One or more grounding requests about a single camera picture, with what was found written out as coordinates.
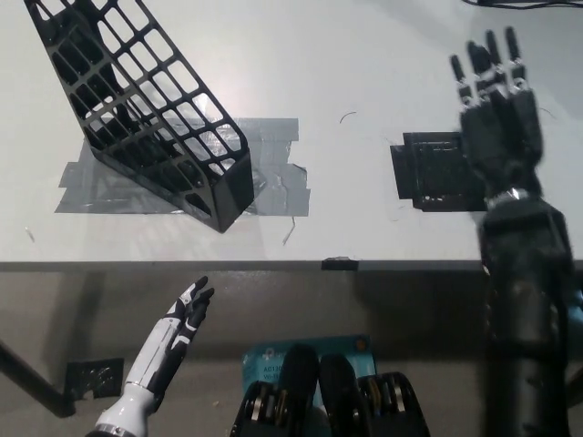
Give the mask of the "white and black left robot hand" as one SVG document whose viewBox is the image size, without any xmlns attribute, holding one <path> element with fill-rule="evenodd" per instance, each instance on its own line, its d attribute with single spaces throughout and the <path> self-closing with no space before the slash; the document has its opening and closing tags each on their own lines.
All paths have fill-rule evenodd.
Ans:
<svg viewBox="0 0 583 437">
<path fill-rule="evenodd" d="M 126 379 L 160 398 L 168 388 L 187 349 L 205 320 L 214 289 L 208 278 L 192 283 L 158 320 L 144 342 Z"/>
</svg>

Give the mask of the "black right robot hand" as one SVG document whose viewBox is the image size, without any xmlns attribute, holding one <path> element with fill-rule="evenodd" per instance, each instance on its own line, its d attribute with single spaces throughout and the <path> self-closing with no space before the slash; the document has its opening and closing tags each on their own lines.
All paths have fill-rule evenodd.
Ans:
<svg viewBox="0 0 583 437">
<path fill-rule="evenodd" d="M 459 57 L 450 56 L 458 98 L 462 146 L 470 168 L 486 187 L 486 197 L 506 192 L 541 196 L 537 166 L 543 135 L 537 100 L 527 80 L 517 33 L 505 28 L 508 62 L 503 63 L 493 31 L 482 46 L 470 40 L 466 51 L 474 78 L 469 82 Z"/>
</svg>

